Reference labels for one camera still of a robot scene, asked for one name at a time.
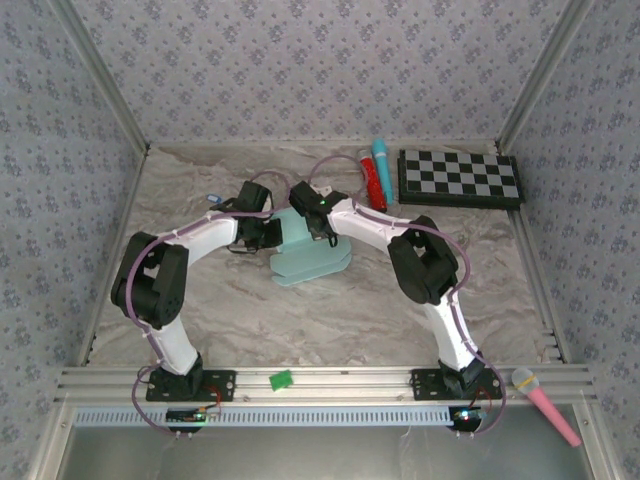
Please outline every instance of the black and white checkerboard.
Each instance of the black and white checkerboard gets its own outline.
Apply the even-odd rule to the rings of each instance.
[[[514,157],[400,150],[400,203],[518,208],[523,201]]]

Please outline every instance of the pink toy microphone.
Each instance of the pink toy microphone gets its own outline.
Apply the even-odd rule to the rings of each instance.
[[[531,370],[524,367],[516,368],[511,374],[511,381],[520,393],[524,393],[540,409],[544,416],[556,427],[556,430],[569,442],[569,445],[572,447],[582,445],[580,437],[576,435],[576,432],[573,431],[558,409],[551,403],[547,394],[540,387],[540,380],[536,378]]]

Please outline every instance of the small green cube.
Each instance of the small green cube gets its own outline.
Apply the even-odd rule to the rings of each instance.
[[[293,385],[293,377],[291,377],[291,372],[289,370],[271,375],[269,377],[269,381],[271,382],[271,388],[274,392],[281,388],[287,388]]]

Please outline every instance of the patterned wall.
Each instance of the patterned wall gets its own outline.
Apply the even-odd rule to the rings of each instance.
[[[153,143],[495,138],[565,0],[76,3]]]
[[[137,160],[44,0],[0,3],[0,478],[76,361]]]
[[[640,478],[640,5],[596,2],[516,139],[574,361]]]

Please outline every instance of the marble tabletop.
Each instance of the marble tabletop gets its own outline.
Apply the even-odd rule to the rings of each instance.
[[[242,182],[261,170],[282,172],[295,184],[306,179],[318,159],[337,152],[355,155],[356,150],[323,145],[152,148],[126,239],[136,231],[156,234],[195,220],[211,205],[207,194],[235,196]],[[390,158],[395,158],[393,149]],[[360,181],[355,166],[345,160],[326,164],[314,179],[345,193],[355,192]],[[265,176],[260,182],[272,189],[276,203],[283,199],[284,187],[276,178]],[[503,364],[545,360],[543,326],[506,212],[396,203],[388,213],[428,215],[465,248],[472,275],[460,301],[471,335],[487,358]],[[400,291],[388,257],[356,240],[352,246],[345,271],[291,287],[271,280],[273,250],[234,255],[220,249],[194,264],[182,318],[205,365],[436,364],[437,346],[426,318]],[[96,335],[92,365],[153,360],[140,332],[110,302]]]

